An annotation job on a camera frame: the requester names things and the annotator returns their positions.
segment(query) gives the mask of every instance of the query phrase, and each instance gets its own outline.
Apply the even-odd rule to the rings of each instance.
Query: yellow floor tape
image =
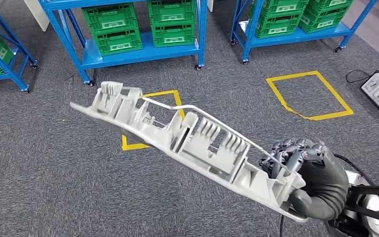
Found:
[[[167,95],[167,94],[173,94],[174,95],[174,100],[175,104],[177,106],[182,105],[181,103],[181,98],[179,97],[179,93],[177,90],[168,90],[168,91],[161,91],[161,92],[155,92],[155,93],[150,93],[146,94],[146,97],[154,97],[154,96],[159,96],[159,95]],[[185,114],[183,110],[178,110],[179,116],[181,116],[182,119],[185,118]],[[149,146],[142,144],[142,143],[136,143],[136,144],[127,144],[127,138],[122,135],[121,137],[121,148],[123,151],[129,151],[129,150],[136,150],[136,149],[144,149],[148,148]]]
[[[333,94],[333,96],[338,100],[338,102],[342,105],[342,107],[345,109],[345,111],[341,112],[335,112],[335,113],[328,113],[324,115],[317,115],[317,116],[312,116],[312,117],[307,117],[299,112],[294,111],[291,109],[288,105],[287,102],[285,102],[284,98],[278,91],[277,87],[274,85],[274,81],[278,80],[285,80],[285,79],[294,79],[294,78],[299,78],[299,77],[305,77],[305,76],[317,76],[320,81],[327,87],[327,89]],[[339,96],[339,94],[333,89],[333,87],[323,78],[323,76],[318,72],[318,71],[312,71],[312,72],[306,72],[306,73],[297,73],[297,74],[291,74],[291,75],[286,75],[286,76],[280,76],[280,77],[274,77],[274,78],[267,78],[266,81],[268,82],[269,86],[271,87],[271,90],[275,93],[277,96],[277,99],[281,102],[281,105],[288,111],[308,120],[313,120],[313,121],[319,121],[319,120],[324,120],[324,119],[332,119],[332,118],[337,118],[337,117],[342,117],[342,116],[347,116],[347,115],[353,115],[354,111],[345,103],[345,101]]]

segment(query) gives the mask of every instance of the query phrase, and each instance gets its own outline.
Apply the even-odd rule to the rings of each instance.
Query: caster wheel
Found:
[[[91,80],[91,81],[89,81],[89,83],[87,83],[87,85],[90,87],[93,87],[96,85],[96,82],[94,80]]]

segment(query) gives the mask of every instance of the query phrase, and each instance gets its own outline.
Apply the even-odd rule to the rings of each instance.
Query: gray carpet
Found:
[[[359,84],[344,78],[353,69],[379,68],[379,55],[358,37],[336,54],[340,39],[328,39],[253,49],[249,65],[243,66],[240,47],[230,47],[227,40],[232,8],[232,0],[220,1],[208,14],[206,67],[200,72],[190,56],[90,74],[98,84],[115,80],[147,93],[177,89],[184,104],[198,105],[265,148],[292,136],[325,141],[379,184],[379,111]],[[54,31],[41,32],[21,0],[0,0],[0,12],[39,61],[36,71],[24,72],[30,94],[0,81],[0,236],[277,236],[279,215],[264,206],[153,148],[123,152],[118,134],[69,107],[70,101],[90,105],[96,88],[76,76],[68,79],[76,71]],[[84,26],[80,12],[77,16]],[[265,81],[314,70],[354,115],[302,119],[279,104]],[[276,85],[289,105],[305,115],[341,110],[316,78]],[[170,96],[159,99],[173,103]],[[166,114],[159,111],[159,119]],[[319,221],[301,225],[287,220],[284,232],[285,237],[327,236]]]

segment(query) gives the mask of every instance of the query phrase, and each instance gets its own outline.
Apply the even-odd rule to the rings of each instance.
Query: blue metal shelf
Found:
[[[11,48],[11,51],[14,54],[14,56],[12,57],[12,59],[9,61],[8,64],[4,63],[0,58],[0,69],[3,71],[3,73],[0,74],[0,80],[11,79],[15,84],[17,84],[17,86],[20,87],[21,91],[29,92],[28,85],[25,84],[21,80],[21,76],[22,76],[22,73],[24,72],[25,66],[28,63],[28,61],[30,61],[30,65],[34,67],[37,66],[37,61],[27,51],[27,49],[23,46],[23,44],[20,42],[18,37],[11,31],[11,29],[4,22],[1,16],[0,16],[0,25],[6,32],[6,34],[0,33],[0,36],[15,45],[15,47]],[[21,54],[23,56],[23,59],[22,59],[20,68],[18,69],[18,71],[15,72],[13,71],[12,68],[18,54]]]
[[[249,32],[249,25],[247,23],[248,23],[247,21],[239,22],[239,27],[245,33],[245,37],[246,37],[246,32]],[[311,34],[307,34],[302,29],[300,29],[300,27],[297,27],[292,35],[270,37],[270,38],[263,38],[263,39],[258,39],[254,37],[251,41],[251,45],[252,47],[262,47],[262,46],[271,46],[271,45],[285,44],[285,43],[296,43],[296,42],[303,42],[303,41],[309,41],[309,40],[320,40],[320,39],[344,36],[350,33],[351,33],[351,30],[347,26],[345,26],[343,23],[339,23],[338,26],[336,26],[335,28],[325,29],[325,30],[317,31]]]
[[[252,22],[257,22],[262,6],[262,2],[264,0],[258,0],[259,2],[255,4]],[[235,42],[238,41],[243,48],[242,61],[248,62],[249,51],[254,47],[263,47],[263,46],[271,46],[278,44],[286,44],[286,43],[296,43],[303,42],[309,40],[321,40],[332,37],[343,36],[342,42],[339,44],[339,47],[336,49],[336,52],[339,52],[341,49],[346,47],[351,36],[355,33],[358,26],[370,12],[371,8],[376,4],[377,0],[370,0],[365,9],[362,11],[361,15],[355,21],[353,26],[348,28],[343,23],[339,23],[334,28],[325,29],[322,31],[313,32],[310,34],[305,33],[299,27],[296,28],[293,34],[286,36],[278,36],[278,37],[270,37],[270,38],[262,38],[258,39],[255,36],[255,29],[249,27],[248,21],[240,21],[239,19],[242,16],[242,13],[246,9],[250,0],[236,0],[236,6],[234,9],[233,15],[233,24],[232,29],[230,31],[230,41]]]
[[[118,53],[108,56],[101,56],[94,40],[85,40],[83,34],[76,22],[71,8],[80,8],[97,5],[108,5],[125,2],[135,2],[143,0],[39,0],[44,12],[46,13],[54,31],[65,47],[70,56],[76,70],[78,71],[83,83],[93,86],[94,83],[88,77],[86,70],[94,68],[109,67],[115,65],[123,65],[129,63],[145,62],[151,60],[198,55],[198,64],[196,68],[204,66],[204,47],[205,47],[205,31],[207,21],[207,0],[195,0],[196,13],[198,22],[198,39],[194,45],[170,46],[170,47],[154,47],[152,33],[141,33],[143,49]],[[58,22],[55,13],[60,16],[61,24]],[[79,59],[70,36],[68,24],[65,20],[65,14],[72,23],[74,32],[81,43],[83,55]]]
[[[87,6],[127,3],[146,0],[50,0],[46,5],[50,10],[71,9]]]
[[[86,41],[82,57],[82,67],[86,69],[110,67],[129,63],[145,62],[163,58],[174,58],[197,54],[198,45],[183,45],[156,48],[153,45],[152,33],[141,33],[143,49],[101,56],[93,39]]]

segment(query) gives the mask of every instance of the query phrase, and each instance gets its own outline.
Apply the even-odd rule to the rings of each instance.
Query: gray plastic car part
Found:
[[[141,107],[136,108],[139,99],[144,102]],[[176,113],[167,125],[156,126],[154,117],[148,112],[150,104],[174,110]],[[289,212],[288,205],[285,205],[293,190],[305,186],[301,175],[288,169],[237,131],[193,105],[171,107],[144,97],[140,88],[123,87],[122,83],[105,81],[102,82],[90,107],[74,103],[71,103],[71,106],[120,134],[158,148],[172,159],[235,193],[297,222],[307,221],[307,218]],[[190,110],[183,120],[179,116],[179,109]],[[196,113],[203,116],[201,121]],[[209,147],[219,139],[219,134],[223,134],[223,139],[217,151],[212,152]],[[257,151],[255,155],[258,159],[265,155],[281,167],[275,178],[269,178],[265,171],[247,161],[250,149]]]

